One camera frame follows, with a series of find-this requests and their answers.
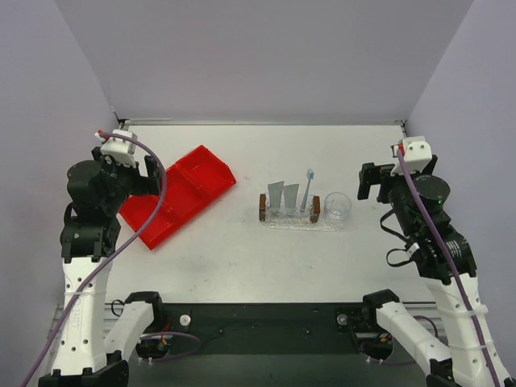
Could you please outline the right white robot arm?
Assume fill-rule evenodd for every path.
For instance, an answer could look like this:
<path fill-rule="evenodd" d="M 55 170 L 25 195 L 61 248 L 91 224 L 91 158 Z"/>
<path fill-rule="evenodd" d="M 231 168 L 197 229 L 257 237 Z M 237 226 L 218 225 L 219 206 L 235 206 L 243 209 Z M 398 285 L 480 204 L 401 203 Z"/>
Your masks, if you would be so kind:
<path fill-rule="evenodd" d="M 446 334 L 446 343 L 428 332 L 389 289 L 364 296 L 371 323 L 391 334 L 423 371 L 428 386 L 513 386 L 515 378 L 502 363 L 481 302 L 477 267 L 468 241 L 452 226 L 443 206 L 451 192 L 433 173 L 437 159 L 422 171 L 399 165 L 363 164 L 357 197 L 365 200 L 372 186 L 377 201 L 390 205 L 402 229 L 407 264 L 415 264 L 430 290 Z"/>

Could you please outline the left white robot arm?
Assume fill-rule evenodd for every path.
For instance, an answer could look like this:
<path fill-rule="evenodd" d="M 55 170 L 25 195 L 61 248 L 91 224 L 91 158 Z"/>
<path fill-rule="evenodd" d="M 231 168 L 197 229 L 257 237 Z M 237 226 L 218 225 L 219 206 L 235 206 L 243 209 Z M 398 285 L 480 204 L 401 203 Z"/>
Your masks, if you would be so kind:
<path fill-rule="evenodd" d="M 114 257 L 128 247 L 116 245 L 120 223 L 117 214 L 132 196 L 156 195 L 164 201 L 167 178 L 159 158 L 149 152 L 147 175 L 139 172 L 134 148 L 121 151 L 96 147 L 90 160 L 68 172 L 71 202 L 64 212 L 60 234 L 65 279 L 64 309 L 45 349 L 58 343 L 56 357 L 40 386 L 125 386 L 130 348 L 139 334 L 158 331 L 165 321 L 157 292 L 130 296 L 136 305 L 120 322 L 126 334 L 113 334 L 113 344 L 103 337 L 106 287 Z"/>

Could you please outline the clear plastic cup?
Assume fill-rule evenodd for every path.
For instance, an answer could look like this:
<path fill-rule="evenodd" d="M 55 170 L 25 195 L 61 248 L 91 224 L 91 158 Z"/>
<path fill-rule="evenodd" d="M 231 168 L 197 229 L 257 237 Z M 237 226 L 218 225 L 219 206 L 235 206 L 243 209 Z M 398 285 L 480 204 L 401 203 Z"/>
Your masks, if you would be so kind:
<path fill-rule="evenodd" d="M 329 193 L 324 201 L 324 216 L 333 223 L 345 223 L 352 209 L 350 198 L 345 193 Z"/>

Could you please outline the toothpaste tube green cap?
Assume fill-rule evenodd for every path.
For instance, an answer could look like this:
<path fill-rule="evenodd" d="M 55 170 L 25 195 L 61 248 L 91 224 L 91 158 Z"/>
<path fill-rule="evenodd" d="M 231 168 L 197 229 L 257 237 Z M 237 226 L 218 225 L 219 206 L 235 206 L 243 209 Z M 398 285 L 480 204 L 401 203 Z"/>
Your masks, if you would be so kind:
<path fill-rule="evenodd" d="M 288 216 L 294 215 L 297 209 L 298 189 L 299 184 L 285 185 L 283 187 L 285 212 Z"/>

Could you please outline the toothpaste tube black cap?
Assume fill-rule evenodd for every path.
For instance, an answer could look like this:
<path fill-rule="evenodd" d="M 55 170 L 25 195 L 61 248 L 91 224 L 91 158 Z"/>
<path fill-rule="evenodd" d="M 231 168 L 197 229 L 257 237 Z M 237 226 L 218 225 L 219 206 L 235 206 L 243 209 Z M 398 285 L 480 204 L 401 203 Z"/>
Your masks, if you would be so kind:
<path fill-rule="evenodd" d="M 268 184 L 269 208 L 273 214 L 277 214 L 281 208 L 284 184 L 283 181 Z"/>

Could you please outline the clear tray brown handles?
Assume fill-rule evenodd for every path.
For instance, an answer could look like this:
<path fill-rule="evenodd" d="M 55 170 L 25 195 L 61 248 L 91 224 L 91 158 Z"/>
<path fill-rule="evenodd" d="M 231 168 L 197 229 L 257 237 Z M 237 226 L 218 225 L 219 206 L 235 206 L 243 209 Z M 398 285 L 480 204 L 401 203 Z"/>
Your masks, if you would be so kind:
<path fill-rule="evenodd" d="M 301 213 L 300 206 L 294 215 L 288 216 L 285 212 L 284 199 L 281 199 L 281 208 L 277 214 L 273 214 L 269 208 L 269 195 L 261 193 L 258 205 L 258 219 L 266 227 L 278 230 L 292 231 L 340 231 L 343 230 L 350 219 L 351 212 L 345 223 L 333 223 L 324 216 L 324 199 L 319 196 L 308 195 L 306 210 Z"/>

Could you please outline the grey toothbrush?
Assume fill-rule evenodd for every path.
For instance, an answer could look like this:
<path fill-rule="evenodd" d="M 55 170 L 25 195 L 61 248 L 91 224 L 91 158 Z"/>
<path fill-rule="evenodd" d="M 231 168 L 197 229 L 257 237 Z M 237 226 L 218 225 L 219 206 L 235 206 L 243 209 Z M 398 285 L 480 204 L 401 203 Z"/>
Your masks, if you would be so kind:
<path fill-rule="evenodd" d="M 303 213 L 306 210 L 306 207 L 307 207 L 308 195 L 309 195 L 309 192 L 310 192 L 310 185 L 311 185 L 311 182 L 314 180 L 314 170 L 313 169 L 308 169 L 307 170 L 306 178 L 307 178 L 306 189 L 305 189 L 305 192 L 303 194 L 302 204 L 300 205 L 300 208 L 299 208 L 299 211 L 301 213 Z"/>

